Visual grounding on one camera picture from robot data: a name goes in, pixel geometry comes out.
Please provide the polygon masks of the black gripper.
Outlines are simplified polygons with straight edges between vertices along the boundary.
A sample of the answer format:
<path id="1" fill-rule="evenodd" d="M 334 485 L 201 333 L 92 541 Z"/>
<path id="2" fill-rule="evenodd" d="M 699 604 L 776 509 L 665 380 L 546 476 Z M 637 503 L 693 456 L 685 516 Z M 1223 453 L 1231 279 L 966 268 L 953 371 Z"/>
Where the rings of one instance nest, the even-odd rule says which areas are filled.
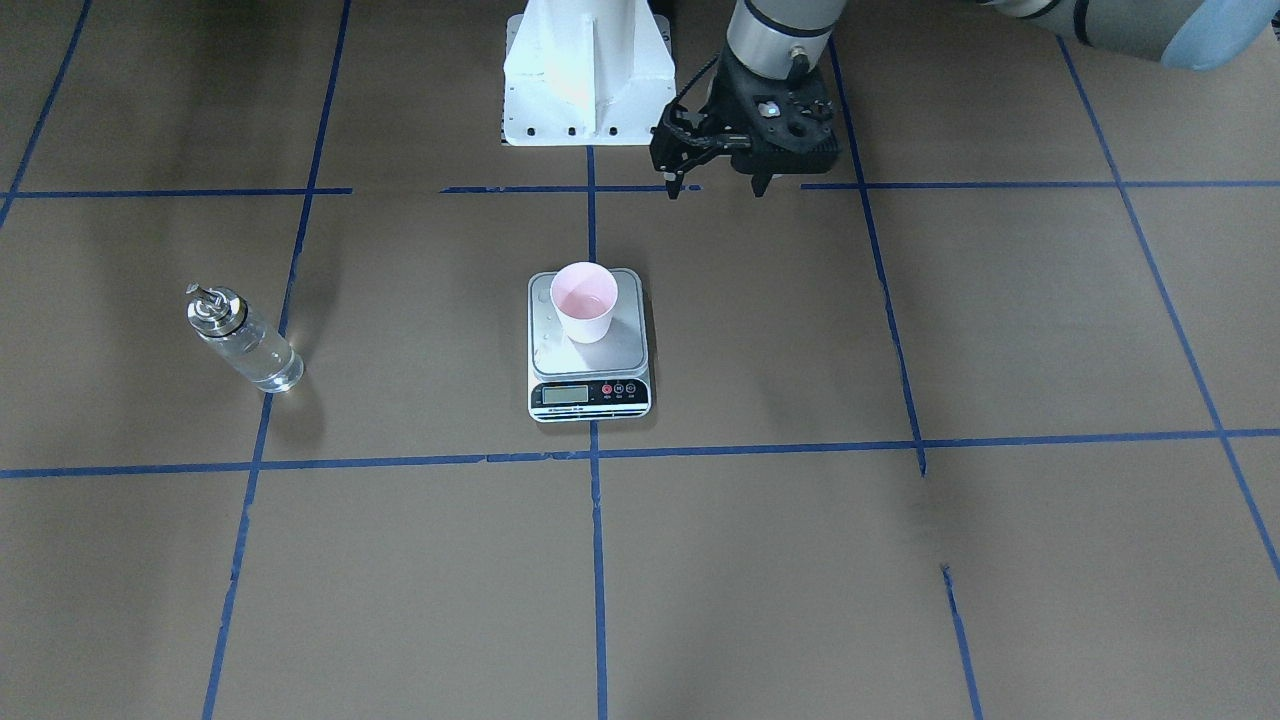
<path id="1" fill-rule="evenodd" d="M 652 129 L 650 160 L 676 200 L 694 168 L 728 158 L 763 199 L 777 176 L 823 174 L 838 159 L 835 109 L 820 72 L 792 50 L 780 79 L 717 53 L 668 101 Z"/>

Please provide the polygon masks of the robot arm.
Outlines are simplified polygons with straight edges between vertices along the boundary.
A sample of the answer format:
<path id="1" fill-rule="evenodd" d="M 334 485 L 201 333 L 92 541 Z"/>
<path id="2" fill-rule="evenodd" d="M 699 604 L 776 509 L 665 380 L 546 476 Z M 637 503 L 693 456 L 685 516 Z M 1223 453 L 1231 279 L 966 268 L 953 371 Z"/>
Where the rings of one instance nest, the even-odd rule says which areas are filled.
<path id="1" fill-rule="evenodd" d="M 1137 79 L 1149 142 L 1179 143 L 1158 83 L 1274 41 L 1275 1 L 846 1 L 827 35 L 792 1 L 736 1 L 751 41 L 694 69 L 649 143 L 653 190 L 1125 192 L 1084 70 Z"/>

